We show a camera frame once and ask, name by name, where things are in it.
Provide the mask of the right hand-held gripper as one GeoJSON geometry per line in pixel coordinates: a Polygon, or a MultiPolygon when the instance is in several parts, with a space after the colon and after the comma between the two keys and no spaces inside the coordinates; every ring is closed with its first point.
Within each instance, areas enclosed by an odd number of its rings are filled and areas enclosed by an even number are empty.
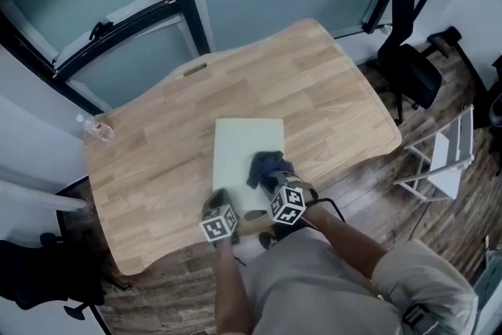
{"type": "Polygon", "coordinates": [[[305,195],[310,195],[311,199],[316,196],[312,184],[294,178],[294,174],[288,171],[265,173],[259,184],[268,199],[267,212],[278,224],[294,225],[307,209],[305,195]]]}

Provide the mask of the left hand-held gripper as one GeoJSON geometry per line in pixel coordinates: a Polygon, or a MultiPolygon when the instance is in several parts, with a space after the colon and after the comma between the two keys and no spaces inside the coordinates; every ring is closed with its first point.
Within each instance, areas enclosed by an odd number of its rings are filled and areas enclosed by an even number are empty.
{"type": "Polygon", "coordinates": [[[227,189],[214,191],[202,207],[199,227],[208,242],[231,237],[238,226],[238,218],[227,189]]]}

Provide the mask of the dark blue cloth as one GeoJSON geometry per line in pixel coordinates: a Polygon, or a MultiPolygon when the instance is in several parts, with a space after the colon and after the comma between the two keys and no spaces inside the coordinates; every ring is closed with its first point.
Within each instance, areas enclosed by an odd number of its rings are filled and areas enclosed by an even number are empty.
{"type": "Polygon", "coordinates": [[[293,164],[284,159],[284,154],[281,151],[257,152],[251,161],[246,184],[250,188],[256,189],[260,185],[259,180],[262,175],[279,170],[295,173],[293,164]]]}

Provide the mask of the pale green board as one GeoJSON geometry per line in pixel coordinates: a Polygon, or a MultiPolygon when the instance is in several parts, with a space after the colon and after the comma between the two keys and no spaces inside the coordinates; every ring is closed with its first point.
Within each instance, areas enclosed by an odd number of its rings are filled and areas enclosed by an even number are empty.
{"type": "Polygon", "coordinates": [[[213,152],[213,190],[224,188],[240,216],[266,210],[267,196],[247,184],[250,166],[260,151],[284,151],[280,118],[218,118],[213,152]]]}

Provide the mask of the person's left forearm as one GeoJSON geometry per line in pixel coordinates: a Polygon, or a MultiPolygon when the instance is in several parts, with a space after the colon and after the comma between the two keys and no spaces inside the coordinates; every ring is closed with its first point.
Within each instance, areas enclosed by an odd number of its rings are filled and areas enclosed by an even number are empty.
{"type": "Polygon", "coordinates": [[[216,244],[216,333],[252,335],[253,313],[231,239],[216,244]]]}

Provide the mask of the person's right forearm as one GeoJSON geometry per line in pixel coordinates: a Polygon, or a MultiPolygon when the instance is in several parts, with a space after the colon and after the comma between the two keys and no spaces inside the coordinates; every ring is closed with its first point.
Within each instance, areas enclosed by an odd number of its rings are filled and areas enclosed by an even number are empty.
{"type": "Polygon", "coordinates": [[[320,205],[309,207],[303,218],[328,239],[343,260],[366,278],[372,278],[375,267],[387,253],[380,243],[336,218],[320,205]]]}

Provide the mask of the person's black trousers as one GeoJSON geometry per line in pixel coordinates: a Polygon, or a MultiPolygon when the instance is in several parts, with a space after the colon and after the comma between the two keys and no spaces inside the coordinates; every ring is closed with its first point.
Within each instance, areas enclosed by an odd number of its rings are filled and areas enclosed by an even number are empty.
{"type": "Polygon", "coordinates": [[[272,226],[272,231],[274,233],[274,239],[276,242],[281,242],[283,239],[285,239],[289,235],[293,234],[296,231],[299,231],[300,229],[302,229],[304,227],[305,227],[305,225],[301,221],[295,223],[294,225],[274,224],[272,226]]]}

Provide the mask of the person's light grey shirt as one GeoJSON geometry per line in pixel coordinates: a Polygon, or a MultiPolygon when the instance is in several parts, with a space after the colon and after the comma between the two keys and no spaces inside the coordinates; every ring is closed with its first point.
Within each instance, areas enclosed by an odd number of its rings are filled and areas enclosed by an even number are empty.
{"type": "Polygon", "coordinates": [[[403,321],[419,306],[437,325],[427,335],[471,335],[478,297],[446,260],[418,240],[393,247],[371,279],[304,228],[242,271],[253,335],[417,335],[403,321]]]}

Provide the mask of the clear plastic water bottle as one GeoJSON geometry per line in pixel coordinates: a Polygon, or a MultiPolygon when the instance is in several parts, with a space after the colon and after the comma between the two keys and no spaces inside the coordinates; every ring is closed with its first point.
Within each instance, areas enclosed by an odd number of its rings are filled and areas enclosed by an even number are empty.
{"type": "Polygon", "coordinates": [[[82,139],[94,138],[108,142],[115,137],[114,130],[106,123],[92,115],[78,114],[76,122],[82,128],[82,139]]]}

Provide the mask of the white folding chair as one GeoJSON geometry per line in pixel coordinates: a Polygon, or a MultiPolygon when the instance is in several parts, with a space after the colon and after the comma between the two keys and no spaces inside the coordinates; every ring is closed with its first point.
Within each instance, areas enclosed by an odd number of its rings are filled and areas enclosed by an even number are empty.
{"type": "Polygon", "coordinates": [[[404,147],[419,160],[417,172],[393,184],[421,202],[453,201],[462,172],[474,161],[474,106],[465,107],[450,122],[404,147]]]}

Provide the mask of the black mesh office chair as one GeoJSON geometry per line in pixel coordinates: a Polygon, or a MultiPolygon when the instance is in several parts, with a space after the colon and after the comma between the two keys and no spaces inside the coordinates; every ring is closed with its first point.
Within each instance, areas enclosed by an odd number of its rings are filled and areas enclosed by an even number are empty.
{"type": "Polygon", "coordinates": [[[395,124],[398,126],[403,120],[404,96],[413,102],[413,109],[428,109],[438,94],[442,75],[427,57],[435,51],[439,51],[444,57],[449,56],[439,40],[443,39],[448,45],[454,46],[461,39],[460,32],[455,27],[450,27],[430,35],[427,38],[430,45],[422,52],[406,44],[405,40],[413,33],[414,2],[415,0],[392,0],[391,33],[379,48],[376,59],[368,63],[387,81],[387,85],[376,92],[395,95],[398,113],[395,124]]]}
{"type": "Polygon", "coordinates": [[[50,301],[79,302],[64,306],[66,314],[83,321],[83,311],[104,304],[102,282],[122,291],[132,286],[121,283],[100,268],[89,247],[91,231],[80,240],[53,233],[40,235],[41,246],[29,248],[0,240],[0,297],[13,301],[22,310],[30,310],[50,301]]]}

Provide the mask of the white wall pipe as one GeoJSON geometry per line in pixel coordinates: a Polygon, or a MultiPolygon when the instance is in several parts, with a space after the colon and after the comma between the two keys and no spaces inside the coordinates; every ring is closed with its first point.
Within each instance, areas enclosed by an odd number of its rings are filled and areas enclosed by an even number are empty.
{"type": "Polygon", "coordinates": [[[24,186],[29,180],[30,177],[17,175],[0,166],[0,200],[65,212],[77,211],[88,206],[88,202],[81,198],[50,194],[24,186]]]}

